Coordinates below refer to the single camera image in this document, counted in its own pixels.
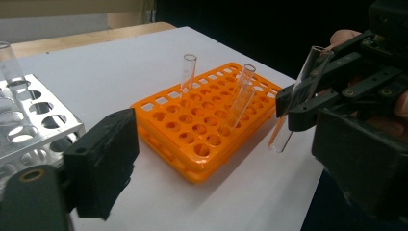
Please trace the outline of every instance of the wooden surface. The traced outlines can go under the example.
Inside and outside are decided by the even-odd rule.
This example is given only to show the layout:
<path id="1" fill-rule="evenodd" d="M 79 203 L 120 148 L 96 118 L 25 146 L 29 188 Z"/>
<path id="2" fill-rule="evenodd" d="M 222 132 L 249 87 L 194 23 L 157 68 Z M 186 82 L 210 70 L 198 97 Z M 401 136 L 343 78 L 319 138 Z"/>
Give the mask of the wooden surface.
<path id="1" fill-rule="evenodd" d="M 19 42 L 12 44 L 12 48 L 15 56 L 21 58 L 115 39 L 137 37 L 174 28 L 173 25 L 166 22 L 155 22 L 75 36 Z"/>

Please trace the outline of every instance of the white table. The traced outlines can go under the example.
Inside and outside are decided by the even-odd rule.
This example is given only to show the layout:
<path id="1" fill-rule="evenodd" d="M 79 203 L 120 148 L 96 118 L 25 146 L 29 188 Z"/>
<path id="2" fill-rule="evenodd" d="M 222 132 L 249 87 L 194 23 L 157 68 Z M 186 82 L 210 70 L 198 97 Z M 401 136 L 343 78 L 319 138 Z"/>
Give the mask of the white table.
<path id="1" fill-rule="evenodd" d="M 180 82 L 182 58 L 198 57 L 196 74 L 250 63 L 284 88 L 293 79 L 184 27 L 136 38 L 20 58 L 88 130 L 103 117 Z M 189 183 L 140 141 L 132 181 L 106 221 L 78 218 L 92 230 L 300 230 L 323 166 L 311 154 L 314 129 L 294 133 L 284 153 L 268 149 L 276 122 L 264 124 L 230 161 L 201 184 Z"/>

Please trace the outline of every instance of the orange test tube rack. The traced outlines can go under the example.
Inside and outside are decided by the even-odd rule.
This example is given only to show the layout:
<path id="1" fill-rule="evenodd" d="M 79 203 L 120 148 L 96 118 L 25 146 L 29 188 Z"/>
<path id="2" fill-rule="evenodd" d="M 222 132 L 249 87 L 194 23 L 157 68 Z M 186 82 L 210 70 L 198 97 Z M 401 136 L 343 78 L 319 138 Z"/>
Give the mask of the orange test tube rack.
<path id="1" fill-rule="evenodd" d="M 241 70 L 239 64 L 224 64 L 195 76 L 183 97 L 175 85 L 131 106 L 140 138 L 192 183 L 209 178 L 275 113 L 281 88 L 255 73 L 251 85 L 256 92 L 240 122 L 232 131 L 220 129 Z"/>

